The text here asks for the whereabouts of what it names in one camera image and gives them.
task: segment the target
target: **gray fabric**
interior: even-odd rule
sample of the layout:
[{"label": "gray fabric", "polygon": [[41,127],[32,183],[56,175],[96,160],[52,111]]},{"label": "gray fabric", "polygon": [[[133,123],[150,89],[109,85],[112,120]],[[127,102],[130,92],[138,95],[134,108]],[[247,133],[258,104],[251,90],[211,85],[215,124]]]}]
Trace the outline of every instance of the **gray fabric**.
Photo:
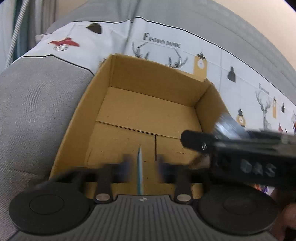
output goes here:
[{"label": "gray fabric", "polygon": [[91,0],[49,29],[75,20],[124,21],[143,17],[188,30],[234,54],[296,104],[296,70],[255,27],[212,0]]},{"label": "gray fabric", "polygon": [[90,71],[53,56],[24,57],[1,73],[0,228],[5,229],[1,228],[0,240],[6,240],[13,230],[7,212],[11,198],[30,182],[49,175],[92,78]]}]

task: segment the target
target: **deer print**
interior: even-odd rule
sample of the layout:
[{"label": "deer print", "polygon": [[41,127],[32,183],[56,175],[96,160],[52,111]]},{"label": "deer print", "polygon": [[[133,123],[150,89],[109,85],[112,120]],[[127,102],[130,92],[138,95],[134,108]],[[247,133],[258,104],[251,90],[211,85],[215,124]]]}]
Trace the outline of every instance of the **deer print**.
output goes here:
[{"label": "deer print", "polygon": [[[143,47],[145,44],[146,44],[146,42],[143,43],[143,44],[141,44],[141,45],[139,45],[139,46],[137,47],[137,50],[135,51],[134,42],[132,43],[133,54],[134,54],[137,58],[142,58],[142,55],[143,55],[143,54],[141,54],[141,47]],[[145,54],[144,59],[148,59],[148,55],[149,55],[149,52],[147,52],[147,53]]]},{"label": "deer print", "polygon": [[261,98],[259,99],[260,93],[261,91],[258,93],[256,92],[256,98],[259,105],[261,106],[261,110],[263,111],[263,130],[269,130],[271,126],[270,126],[270,123],[266,120],[266,113],[267,113],[267,110],[271,107],[271,101],[268,99],[268,102],[266,102],[266,106],[263,106],[262,99]]},{"label": "deer print", "polygon": [[178,53],[178,51],[176,49],[175,49],[175,51],[176,51],[176,53],[178,55],[178,62],[175,62],[175,64],[172,65],[172,59],[169,57],[168,58],[168,64],[166,65],[166,66],[169,66],[169,67],[171,67],[173,69],[177,69],[177,68],[182,67],[188,60],[188,57],[186,57],[185,61],[182,62],[182,58],[181,58],[180,54]]}]

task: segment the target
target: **black mechanical device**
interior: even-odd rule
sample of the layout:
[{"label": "black mechanical device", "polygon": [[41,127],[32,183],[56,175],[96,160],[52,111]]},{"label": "black mechanical device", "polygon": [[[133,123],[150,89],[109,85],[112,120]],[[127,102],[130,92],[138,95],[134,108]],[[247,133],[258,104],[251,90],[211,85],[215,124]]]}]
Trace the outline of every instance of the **black mechanical device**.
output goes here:
[{"label": "black mechanical device", "polygon": [[[217,123],[213,134],[182,133],[184,147],[210,155],[209,168],[172,165],[157,156],[163,181],[175,184],[173,198],[113,199],[111,183],[127,181],[129,156],[101,169],[71,170],[22,192],[9,207],[19,230],[10,240],[275,241],[269,230],[277,205],[246,183],[296,189],[294,137],[236,128],[228,120]],[[83,194],[86,182],[97,182],[93,199]],[[193,199],[192,183],[202,183],[200,199]]]}]

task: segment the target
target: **round black disc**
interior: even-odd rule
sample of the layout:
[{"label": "round black disc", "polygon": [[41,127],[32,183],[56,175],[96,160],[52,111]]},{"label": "round black disc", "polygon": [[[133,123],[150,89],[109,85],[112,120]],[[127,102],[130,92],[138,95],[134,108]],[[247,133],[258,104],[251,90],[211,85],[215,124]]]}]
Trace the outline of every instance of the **round black disc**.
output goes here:
[{"label": "round black disc", "polygon": [[10,203],[9,215],[21,231],[52,235],[78,226],[89,213],[88,199],[69,183],[22,192]]},{"label": "round black disc", "polygon": [[199,200],[197,211],[213,228],[234,235],[269,230],[278,215],[274,200],[249,186],[213,186]]}]

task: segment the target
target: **cardboard box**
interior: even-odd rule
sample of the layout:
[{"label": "cardboard box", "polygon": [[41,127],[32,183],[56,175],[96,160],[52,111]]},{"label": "cardboard box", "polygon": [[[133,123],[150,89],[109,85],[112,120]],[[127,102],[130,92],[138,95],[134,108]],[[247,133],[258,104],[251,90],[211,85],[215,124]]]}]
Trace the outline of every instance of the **cardboard box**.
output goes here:
[{"label": "cardboard box", "polygon": [[[113,55],[101,65],[82,96],[58,150],[51,176],[75,166],[97,167],[134,157],[130,183],[113,184],[114,195],[136,194],[136,157],[142,149],[144,194],[173,194],[161,183],[156,154],[188,164],[197,153],[184,149],[186,130],[211,132],[227,112],[207,79],[198,81],[164,65]],[[200,195],[197,185],[195,197]]]}]

